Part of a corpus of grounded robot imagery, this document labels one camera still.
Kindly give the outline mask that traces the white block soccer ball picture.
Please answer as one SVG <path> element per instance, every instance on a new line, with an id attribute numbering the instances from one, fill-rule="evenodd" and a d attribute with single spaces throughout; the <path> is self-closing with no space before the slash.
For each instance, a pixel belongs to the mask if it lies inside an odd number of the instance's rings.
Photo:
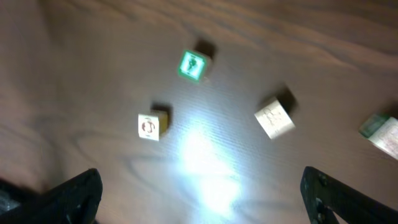
<path id="1" fill-rule="evenodd" d="M 142 139 L 159 141 L 169 126 L 166 111 L 152 110 L 147 114 L 138 114 L 138 135 Z"/>

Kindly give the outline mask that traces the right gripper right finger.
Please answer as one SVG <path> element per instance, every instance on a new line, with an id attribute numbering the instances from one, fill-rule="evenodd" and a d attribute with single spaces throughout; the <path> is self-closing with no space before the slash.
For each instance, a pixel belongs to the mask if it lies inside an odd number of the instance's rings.
<path id="1" fill-rule="evenodd" d="M 397 211 L 307 166 L 300 192 L 311 223 L 397 223 Z"/>

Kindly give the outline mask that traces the green edged alphabet block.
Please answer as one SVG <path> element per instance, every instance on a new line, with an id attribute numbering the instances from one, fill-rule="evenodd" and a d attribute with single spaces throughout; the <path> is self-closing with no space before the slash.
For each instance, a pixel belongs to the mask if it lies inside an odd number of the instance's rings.
<path id="1" fill-rule="evenodd" d="M 177 67 L 177 74 L 193 82 L 202 82 L 212 66 L 212 59 L 201 52 L 186 49 Z"/>

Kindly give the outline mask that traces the white block red edge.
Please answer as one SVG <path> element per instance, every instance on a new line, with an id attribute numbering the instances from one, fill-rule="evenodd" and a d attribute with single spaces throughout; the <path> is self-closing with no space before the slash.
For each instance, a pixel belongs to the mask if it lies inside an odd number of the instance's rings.
<path id="1" fill-rule="evenodd" d="M 359 133 L 386 154 L 397 159 L 397 118 L 374 114 L 360 127 Z"/>

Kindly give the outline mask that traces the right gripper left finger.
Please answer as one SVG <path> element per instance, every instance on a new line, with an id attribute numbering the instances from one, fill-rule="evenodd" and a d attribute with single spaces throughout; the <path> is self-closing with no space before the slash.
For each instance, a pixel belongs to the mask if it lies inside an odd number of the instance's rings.
<path id="1" fill-rule="evenodd" d="M 97 169 L 39 194 L 1 180 L 2 224 L 94 224 L 103 183 Z"/>

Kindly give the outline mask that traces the white block dragonfly picture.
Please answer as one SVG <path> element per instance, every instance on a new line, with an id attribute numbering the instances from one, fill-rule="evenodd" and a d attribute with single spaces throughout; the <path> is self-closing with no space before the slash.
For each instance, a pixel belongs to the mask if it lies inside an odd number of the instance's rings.
<path id="1" fill-rule="evenodd" d="M 276 97 L 269 99 L 254 116 L 270 139 L 276 139 L 295 128 L 294 122 Z"/>

